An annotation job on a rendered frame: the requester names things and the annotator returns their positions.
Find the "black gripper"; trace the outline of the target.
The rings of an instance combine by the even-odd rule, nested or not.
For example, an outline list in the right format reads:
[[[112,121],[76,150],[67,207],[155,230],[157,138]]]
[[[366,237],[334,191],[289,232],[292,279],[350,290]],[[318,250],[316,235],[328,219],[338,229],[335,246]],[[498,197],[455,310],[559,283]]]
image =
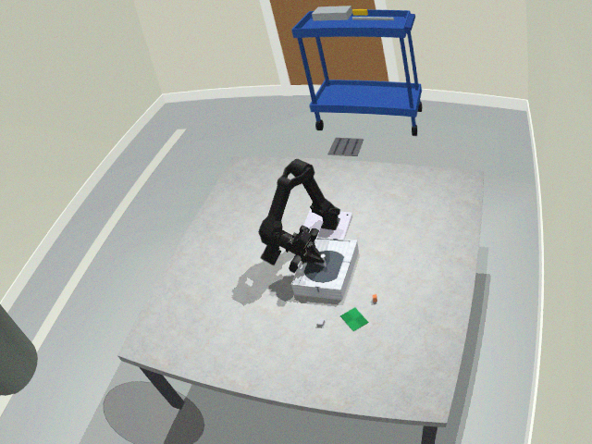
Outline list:
[[[309,234],[311,235],[311,237],[309,238],[308,242],[301,247],[301,249],[299,251],[297,251],[296,249],[294,249],[290,243],[289,240],[294,239],[294,236],[292,236],[291,234],[288,236],[283,248],[286,249],[285,252],[290,251],[291,253],[296,254],[292,261],[290,262],[290,267],[289,267],[289,271],[295,273],[298,269],[298,264],[300,261],[302,261],[302,264],[304,263],[318,263],[318,264],[324,264],[325,261],[323,260],[323,258],[321,258],[321,253],[316,249],[315,247],[315,239],[318,235],[319,230],[316,228],[312,228],[311,231],[309,232]]]

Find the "dark grey round disc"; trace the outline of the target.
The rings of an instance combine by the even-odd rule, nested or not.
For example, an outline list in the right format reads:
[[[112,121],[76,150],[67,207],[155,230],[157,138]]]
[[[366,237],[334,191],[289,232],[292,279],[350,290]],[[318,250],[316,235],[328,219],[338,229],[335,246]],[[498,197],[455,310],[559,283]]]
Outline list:
[[[325,255],[327,266],[319,263],[307,263],[304,270],[305,275],[316,282],[329,282],[336,279],[344,257],[334,251],[322,251],[320,253]]]

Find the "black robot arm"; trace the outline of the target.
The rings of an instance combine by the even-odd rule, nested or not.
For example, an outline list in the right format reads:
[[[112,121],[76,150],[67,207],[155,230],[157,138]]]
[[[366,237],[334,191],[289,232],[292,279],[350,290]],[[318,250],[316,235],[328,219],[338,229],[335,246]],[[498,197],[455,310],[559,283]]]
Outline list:
[[[291,173],[295,178],[288,179],[288,174]],[[260,259],[266,261],[271,265],[275,265],[281,250],[279,248],[284,246],[288,236],[288,232],[282,228],[282,217],[290,196],[290,190],[295,186],[302,184],[312,199],[310,208],[312,212],[323,218],[321,228],[337,230],[340,222],[340,209],[334,206],[329,200],[325,198],[321,192],[318,184],[314,178],[314,167],[300,159],[293,160],[284,168],[283,174],[277,180],[277,189],[268,213],[259,228],[261,242],[266,245],[264,252]],[[311,235],[310,229],[302,225],[299,233],[293,233],[293,240],[289,240],[290,245],[299,251],[304,246]]]

